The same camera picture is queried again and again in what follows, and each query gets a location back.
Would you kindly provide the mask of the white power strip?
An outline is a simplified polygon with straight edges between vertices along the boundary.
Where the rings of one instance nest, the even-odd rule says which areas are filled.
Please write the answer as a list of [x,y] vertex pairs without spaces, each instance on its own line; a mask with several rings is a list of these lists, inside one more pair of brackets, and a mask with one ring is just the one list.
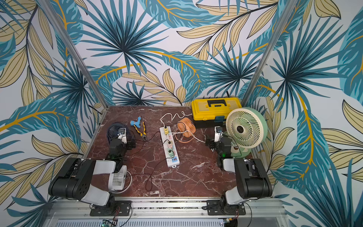
[[168,167],[176,168],[180,164],[180,158],[176,149],[176,144],[170,126],[159,128],[161,141],[164,149],[166,163]]

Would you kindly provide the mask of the pink plug adapter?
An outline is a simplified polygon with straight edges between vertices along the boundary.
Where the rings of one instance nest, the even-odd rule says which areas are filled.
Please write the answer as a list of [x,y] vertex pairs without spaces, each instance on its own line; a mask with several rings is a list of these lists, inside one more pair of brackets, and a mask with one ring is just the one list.
[[174,144],[173,144],[173,141],[168,141],[168,142],[167,142],[167,145],[168,145],[168,147],[169,147],[169,148],[172,148],[172,147],[173,147],[173,145],[174,145]]

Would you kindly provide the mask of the green plug adapter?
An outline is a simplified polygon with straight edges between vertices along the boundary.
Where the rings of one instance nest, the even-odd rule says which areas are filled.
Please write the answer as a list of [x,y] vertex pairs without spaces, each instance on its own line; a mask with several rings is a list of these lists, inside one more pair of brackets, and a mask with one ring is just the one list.
[[173,158],[175,156],[175,153],[173,150],[168,150],[168,155],[170,158]]

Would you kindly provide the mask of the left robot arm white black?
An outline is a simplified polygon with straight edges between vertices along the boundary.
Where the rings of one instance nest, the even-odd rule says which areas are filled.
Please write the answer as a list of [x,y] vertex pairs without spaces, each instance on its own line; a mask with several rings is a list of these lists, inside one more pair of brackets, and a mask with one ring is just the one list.
[[[106,159],[70,158],[50,183],[48,194],[68,200],[77,200],[98,207],[111,207],[112,194],[125,191],[127,176],[131,174],[123,163],[128,150],[136,147],[135,139],[119,133],[110,140]],[[108,190],[92,185],[98,175],[109,175]]]

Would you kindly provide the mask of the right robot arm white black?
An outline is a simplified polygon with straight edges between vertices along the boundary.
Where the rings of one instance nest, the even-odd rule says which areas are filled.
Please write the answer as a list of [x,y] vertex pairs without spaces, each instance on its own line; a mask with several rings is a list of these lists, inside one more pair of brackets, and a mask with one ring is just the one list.
[[233,158],[221,141],[207,139],[205,145],[217,152],[216,163],[221,170],[235,174],[236,186],[223,193],[221,207],[272,196],[272,185],[260,159]]

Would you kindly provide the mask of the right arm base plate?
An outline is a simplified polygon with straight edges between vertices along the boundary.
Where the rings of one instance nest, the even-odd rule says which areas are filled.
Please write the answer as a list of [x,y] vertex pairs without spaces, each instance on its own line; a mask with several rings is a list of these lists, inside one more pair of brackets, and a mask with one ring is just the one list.
[[207,205],[202,207],[209,216],[241,216],[246,211],[242,205],[224,204],[221,200],[207,200]]

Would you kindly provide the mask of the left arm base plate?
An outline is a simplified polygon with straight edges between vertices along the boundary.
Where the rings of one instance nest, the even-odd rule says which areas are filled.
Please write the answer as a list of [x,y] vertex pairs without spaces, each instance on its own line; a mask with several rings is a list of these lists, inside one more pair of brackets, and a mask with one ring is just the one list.
[[130,215],[132,201],[112,201],[105,206],[93,205],[91,217],[126,217]]

